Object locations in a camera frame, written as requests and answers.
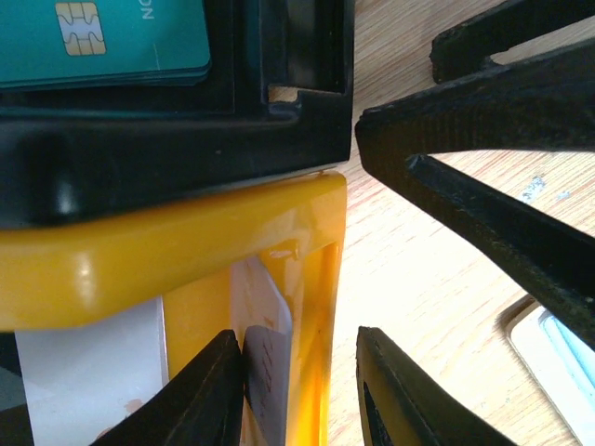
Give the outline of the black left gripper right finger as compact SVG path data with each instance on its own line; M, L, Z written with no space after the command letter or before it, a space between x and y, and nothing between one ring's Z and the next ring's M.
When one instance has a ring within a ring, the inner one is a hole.
M511 445L440 387L382 330L363 327L356 377L366 445Z

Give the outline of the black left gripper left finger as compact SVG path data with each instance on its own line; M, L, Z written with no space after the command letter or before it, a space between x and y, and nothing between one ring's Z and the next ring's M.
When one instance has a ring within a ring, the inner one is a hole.
M96 445L237 445L244 364L232 330L218 333L161 391Z

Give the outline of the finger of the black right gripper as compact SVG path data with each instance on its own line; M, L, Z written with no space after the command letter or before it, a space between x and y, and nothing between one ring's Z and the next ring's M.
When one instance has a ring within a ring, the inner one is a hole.
M432 40L432 78L442 84L492 68L492 55L593 15L590 0L504 1Z
M592 151L592 42L368 109L355 135L367 173L473 244L593 343L593 238L438 160L457 151Z

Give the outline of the beige card holder wallet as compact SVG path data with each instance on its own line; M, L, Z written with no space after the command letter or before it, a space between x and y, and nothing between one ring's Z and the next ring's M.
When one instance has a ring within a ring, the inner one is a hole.
M518 295L496 316L506 384L503 431L519 445L592 445L594 385L553 315Z

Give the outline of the yellow bin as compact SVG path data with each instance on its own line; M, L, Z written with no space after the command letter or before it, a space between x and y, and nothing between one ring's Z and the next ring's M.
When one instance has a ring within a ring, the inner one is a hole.
M331 351L346 228L336 172L123 216L1 234L1 328L74 328L161 296L177 374L231 326L230 268L258 256L294 323L287 441L328 442Z

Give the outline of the black bin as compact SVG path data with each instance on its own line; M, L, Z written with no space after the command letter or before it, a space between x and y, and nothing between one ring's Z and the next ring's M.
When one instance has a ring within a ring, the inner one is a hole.
M51 227L311 173L350 157L354 4L208 1L194 86L1 97L1 225Z

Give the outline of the white pink striped card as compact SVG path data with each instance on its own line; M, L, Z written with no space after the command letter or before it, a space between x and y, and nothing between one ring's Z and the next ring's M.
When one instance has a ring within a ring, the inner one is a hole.
M293 322L269 271L256 256L231 266L231 326L242 349L242 445L284 445Z

